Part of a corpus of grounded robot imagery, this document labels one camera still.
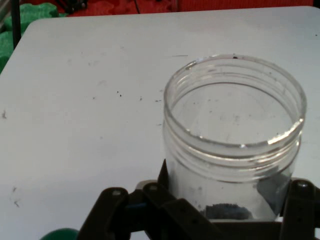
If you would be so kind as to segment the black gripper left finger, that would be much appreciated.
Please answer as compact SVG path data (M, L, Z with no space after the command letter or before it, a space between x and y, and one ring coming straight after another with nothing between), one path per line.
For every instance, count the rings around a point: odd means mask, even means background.
M169 192L167 164L157 181L132 193L121 187L103 190L80 228L79 240L129 240L144 231L151 240L223 240L221 230L185 199Z

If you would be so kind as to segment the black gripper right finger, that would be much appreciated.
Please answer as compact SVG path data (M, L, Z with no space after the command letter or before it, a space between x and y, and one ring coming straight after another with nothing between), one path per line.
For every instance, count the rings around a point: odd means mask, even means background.
M281 240L316 240L320 227L320 189L306 179L291 181L282 211Z

